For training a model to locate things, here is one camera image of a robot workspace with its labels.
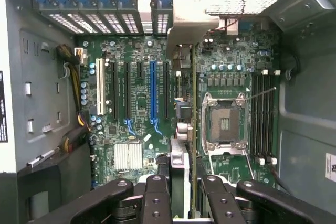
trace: screw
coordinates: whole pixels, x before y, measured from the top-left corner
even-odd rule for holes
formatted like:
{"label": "screw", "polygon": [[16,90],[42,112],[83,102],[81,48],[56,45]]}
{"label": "screw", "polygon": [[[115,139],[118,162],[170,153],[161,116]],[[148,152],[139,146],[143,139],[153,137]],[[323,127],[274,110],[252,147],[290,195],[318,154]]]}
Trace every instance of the screw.
{"label": "screw", "polygon": [[250,181],[244,181],[244,185],[247,187],[251,187],[253,184]]}
{"label": "screw", "polygon": [[117,186],[126,186],[127,183],[125,182],[125,180],[120,181],[119,183],[117,183]]}
{"label": "screw", "polygon": [[159,176],[154,176],[153,180],[161,180],[161,178]]}
{"label": "screw", "polygon": [[208,180],[210,180],[210,181],[215,181],[216,178],[215,178],[214,176],[208,176]]}

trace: white label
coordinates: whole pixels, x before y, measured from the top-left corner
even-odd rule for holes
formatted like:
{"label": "white label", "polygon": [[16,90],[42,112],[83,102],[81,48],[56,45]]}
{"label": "white label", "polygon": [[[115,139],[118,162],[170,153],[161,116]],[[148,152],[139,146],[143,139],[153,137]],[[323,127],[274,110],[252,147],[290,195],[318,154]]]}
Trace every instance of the white label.
{"label": "white label", "polygon": [[326,178],[336,182],[336,155],[326,153],[325,156]]}
{"label": "white label", "polygon": [[147,136],[144,137],[143,141],[147,142],[151,138],[151,134],[148,134]]}

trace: gray metal panel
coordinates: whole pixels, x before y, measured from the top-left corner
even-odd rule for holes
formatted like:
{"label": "gray metal panel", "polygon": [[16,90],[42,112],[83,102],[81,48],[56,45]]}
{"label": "gray metal panel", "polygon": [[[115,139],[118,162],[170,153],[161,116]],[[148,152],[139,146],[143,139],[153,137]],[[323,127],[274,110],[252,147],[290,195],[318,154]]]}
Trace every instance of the gray metal panel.
{"label": "gray metal panel", "polygon": [[[52,55],[41,51],[39,56],[34,54],[34,42],[47,42],[51,48],[63,43],[73,47],[70,35],[17,6],[17,0],[6,0],[16,170],[19,171],[27,162],[55,148],[77,122],[70,80],[58,79],[57,61],[52,60]],[[32,54],[22,53],[23,37],[26,36],[31,40]],[[25,94],[26,81],[32,83],[31,97]],[[56,93],[56,82],[60,85],[59,94]],[[63,115],[61,125],[56,123],[58,111]],[[37,131],[32,136],[27,133],[28,118],[34,119]],[[54,130],[43,134],[40,126],[48,123]]]}
{"label": "gray metal panel", "polygon": [[[280,86],[280,176],[294,195],[336,214],[336,182],[325,177],[326,153],[336,155],[335,25],[293,41],[302,72]],[[293,66],[282,55],[282,67]]]}

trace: sticker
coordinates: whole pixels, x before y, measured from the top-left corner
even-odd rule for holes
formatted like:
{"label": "sticker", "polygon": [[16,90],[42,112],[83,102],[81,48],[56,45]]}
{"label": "sticker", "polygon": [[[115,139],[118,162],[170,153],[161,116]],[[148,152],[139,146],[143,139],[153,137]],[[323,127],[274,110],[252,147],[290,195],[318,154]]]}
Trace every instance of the sticker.
{"label": "sticker", "polygon": [[8,143],[3,72],[0,71],[0,143]]}
{"label": "sticker", "polygon": [[147,142],[151,138],[151,134],[148,134],[147,136],[144,137],[143,141]]}
{"label": "sticker", "polygon": [[336,155],[326,153],[325,156],[326,178],[336,182]]}

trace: metal bracket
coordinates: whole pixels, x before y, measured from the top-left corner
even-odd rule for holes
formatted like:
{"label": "metal bracket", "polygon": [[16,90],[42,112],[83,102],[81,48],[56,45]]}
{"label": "metal bracket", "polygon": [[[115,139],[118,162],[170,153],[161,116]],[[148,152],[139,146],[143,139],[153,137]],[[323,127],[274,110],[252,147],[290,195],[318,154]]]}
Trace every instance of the metal bracket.
{"label": "metal bracket", "polygon": [[179,45],[195,45],[209,30],[219,26],[218,16],[205,13],[205,4],[203,1],[174,0],[173,27],[168,30],[167,36],[167,59],[173,60]]}

